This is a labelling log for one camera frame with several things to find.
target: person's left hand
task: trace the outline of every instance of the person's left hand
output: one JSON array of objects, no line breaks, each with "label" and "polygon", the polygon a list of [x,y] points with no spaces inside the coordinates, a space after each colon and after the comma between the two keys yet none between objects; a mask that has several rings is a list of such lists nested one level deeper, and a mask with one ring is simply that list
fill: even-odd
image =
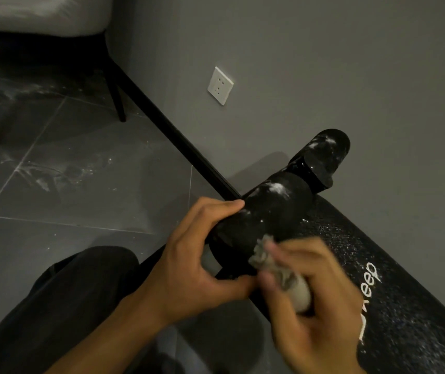
[{"label": "person's left hand", "polygon": [[241,199],[223,202],[200,198],[171,234],[162,257],[133,293],[139,302],[147,304],[162,327],[226,302],[246,299],[256,288],[255,277],[217,280],[200,264],[210,230],[244,205]]}]

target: chair leg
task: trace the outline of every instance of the chair leg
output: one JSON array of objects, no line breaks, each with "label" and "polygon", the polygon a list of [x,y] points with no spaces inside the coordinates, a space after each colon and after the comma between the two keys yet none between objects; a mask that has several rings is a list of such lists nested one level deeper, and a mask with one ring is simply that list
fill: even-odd
[{"label": "chair leg", "polygon": [[119,120],[121,122],[125,122],[126,113],[124,111],[124,105],[122,104],[122,98],[120,97],[119,88],[117,87],[117,83],[115,81],[115,76],[113,75],[112,66],[110,65],[110,61],[112,59],[110,58],[110,54],[108,53],[108,48],[106,46],[105,33],[99,35],[98,45],[100,56],[99,62],[105,76],[108,91],[112,96],[113,104],[115,105],[117,114],[119,114]]}]

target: hand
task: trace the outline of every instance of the hand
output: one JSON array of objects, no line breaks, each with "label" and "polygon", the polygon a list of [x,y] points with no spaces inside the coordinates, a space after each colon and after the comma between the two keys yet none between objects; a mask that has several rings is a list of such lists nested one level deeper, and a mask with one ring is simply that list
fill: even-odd
[{"label": "hand", "polygon": [[364,373],[356,358],[363,296],[325,243],[314,237],[264,248],[277,263],[304,275],[314,296],[315,315],[299,316],[274,276],[259,272],[274,342],[288,365],[300,374]]},{"label": "hand", "polygon": [[200,264],[205,239],[219,220],[245,205],[200,198],[174,230],[144,284],[133,294],[166,326],[223,303],[246,299],[257,286],[251,276],[217,280]]}]

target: person's right hand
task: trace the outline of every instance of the person's right hand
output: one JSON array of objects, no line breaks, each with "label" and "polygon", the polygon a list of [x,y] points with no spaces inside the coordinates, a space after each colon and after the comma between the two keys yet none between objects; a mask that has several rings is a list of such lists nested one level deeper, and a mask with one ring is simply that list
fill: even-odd
[{"label": "person's right hand", "polygon": [[313,237],[264,248],[275,262],[301,273],[314,296],[314,316],[299,316],[275,277],[259,272],[274,342],[288,365],[300,374],[365,373],[356,358],[363,296],[325,243]]}]

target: outlet cover plate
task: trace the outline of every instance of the outlet cover plate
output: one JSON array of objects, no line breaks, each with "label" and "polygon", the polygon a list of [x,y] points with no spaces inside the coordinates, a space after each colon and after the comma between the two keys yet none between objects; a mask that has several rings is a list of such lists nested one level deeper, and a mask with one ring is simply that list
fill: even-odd
[{"label": "outlet cover plate", "polygon": [[207,90],[216,100],[219,101],[221,105],[224,106],[233,85],[233,81],[231,81],[228,76],[226,76],[218,67],[216,67]]}]

